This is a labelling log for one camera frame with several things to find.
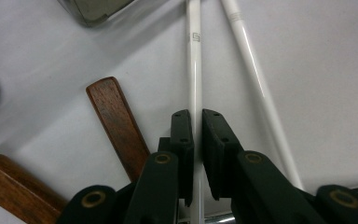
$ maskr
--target gray metal object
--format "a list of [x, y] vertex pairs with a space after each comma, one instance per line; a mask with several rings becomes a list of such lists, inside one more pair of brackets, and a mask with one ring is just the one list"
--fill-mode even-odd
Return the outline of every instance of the gray metal object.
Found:
[[134, 0], [58, 0], [81, 24], [96, 26]]
[[[235, 224], [235, 217], [232, 213], [215, 217], [206, 217], [205, 224]], [[191, 224], [190, 221], [179, 221], [178, 224]]]

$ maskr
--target dark corner object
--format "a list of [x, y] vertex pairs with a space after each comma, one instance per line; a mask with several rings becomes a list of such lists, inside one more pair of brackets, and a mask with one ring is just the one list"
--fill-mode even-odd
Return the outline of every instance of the dark corner object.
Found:
[[92, 27], [106, 21], [134, 0], [58, 0], [81, 24]]

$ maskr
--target white surface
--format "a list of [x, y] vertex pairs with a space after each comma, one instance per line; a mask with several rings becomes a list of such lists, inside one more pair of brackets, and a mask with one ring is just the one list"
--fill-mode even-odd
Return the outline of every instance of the white surface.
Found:
[[204, 169], [202, 164], [202, 66], [201, 66], [201, 6], [200, 0], [186, 0], [188, 111], [194, 137], [193, 202], [190, 222], [204, 222]]
[[[305, 189], [357, 187], [358, 1], [240, 7]], [[203, 106], [281, 167], [220, 2], [201, 1], [201, 13]], [[94, 184], [122, 188], [129, 180], [85, 88], [116, 77], [156, 151], [171, 114], [189, 104], [185, 33], [185, 1], [139, 1], [87, 29], [55, 0], [1, 0], [0, 153], [68, 199]], [[229, 208], [206, 193], [206, 214]]]

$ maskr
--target clamp jaw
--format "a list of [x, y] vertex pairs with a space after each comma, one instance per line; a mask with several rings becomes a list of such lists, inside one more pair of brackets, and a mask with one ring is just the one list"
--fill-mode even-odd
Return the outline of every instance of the clamp jaw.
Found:
[[[243, 150], [218, 112], [202, 111], [202, 154], [212, 195], [231, 198], [237, 223], [358, 223], [358, 193], [337, 185], [316, 196], [296, 189], [262, 153]], [[115, 192], [81, 190], [59, 224], [176, 223], [178, 199], [192, 201], [194, 142], [187, 110], [172, 115], [170, 138], [160, 138], [136, 183]]]

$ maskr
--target white pole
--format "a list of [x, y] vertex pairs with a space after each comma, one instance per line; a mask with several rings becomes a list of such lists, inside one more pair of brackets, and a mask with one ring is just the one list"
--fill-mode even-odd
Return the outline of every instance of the white pole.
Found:
[[191, 224], [204, 222], [204, 181], [201, 159], [202, 138], [202, 78], [201, 78], [201, 37], [200, 0], [186, 0], [187, 15], [187, 66], [190, 81], [190, 115], [194, 136], [194, 184], [193, 203], [190, 206]]
[[267, 124], [271, 130], [272, 137], [281, 157], [287, 178], [295, 187], [303, 189], [292, 152], [284, 134], [272, 97], [269, 93], [269, 87], [265, 81], [260, 66], [257, 63], [255, 52], [252, 50], [249, 36], [246, 33], [238, 2], [237, 0], [221, 0], [221, 2], [227, 14], [227, 18], [231, 23], [231, 28], [240, 48], [242, 58], [253, 82], [253, 86], [255, 87], [258, 97], [257, 100], [261, 104], [266, 115]]

